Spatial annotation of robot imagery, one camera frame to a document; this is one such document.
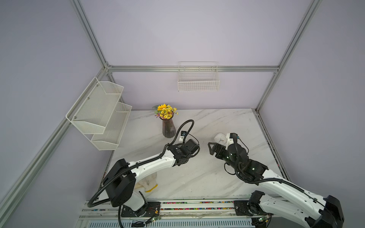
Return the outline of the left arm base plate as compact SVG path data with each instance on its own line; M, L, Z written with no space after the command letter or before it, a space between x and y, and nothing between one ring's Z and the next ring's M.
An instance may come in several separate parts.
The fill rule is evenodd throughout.
M138 218L138 217L152 217L156 211L160 211L161 202L150 201L147 202L142 208L137 211L133 211L130 207L124 206L121 209L122 218Z

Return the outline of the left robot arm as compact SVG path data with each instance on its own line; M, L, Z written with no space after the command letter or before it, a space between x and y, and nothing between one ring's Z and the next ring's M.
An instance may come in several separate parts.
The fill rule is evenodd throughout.
M125 206L134 212L145 211L148 203L142 193L135 191L135 185L158 171L187 163L199 150L199 144L190 139L175 145L165 145L155 157L130 163L120 159L103 180L104 184L110 183L105 189L108 201L112 207Z

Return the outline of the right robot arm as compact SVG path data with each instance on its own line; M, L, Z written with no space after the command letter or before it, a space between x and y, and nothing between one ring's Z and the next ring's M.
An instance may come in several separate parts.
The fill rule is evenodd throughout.
M337 198L331 195L323 197L314 194L279 177L266 165L250 159L246 150L239 144L223 146L210 142L208 147L210 155L230 165L238 179L270 190L282 197L282 199L276 199L262 191L254 191L247 201L239 201L235 204L238 214L277 215L304 228L341 228L343 226L345 218Z

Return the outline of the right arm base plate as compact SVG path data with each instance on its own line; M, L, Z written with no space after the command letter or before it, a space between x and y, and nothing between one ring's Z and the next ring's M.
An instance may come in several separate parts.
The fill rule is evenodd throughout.
M262 210L258 202L253 202L251 200L235 200L233 204L237 216L252 217L268 215L268 213Z

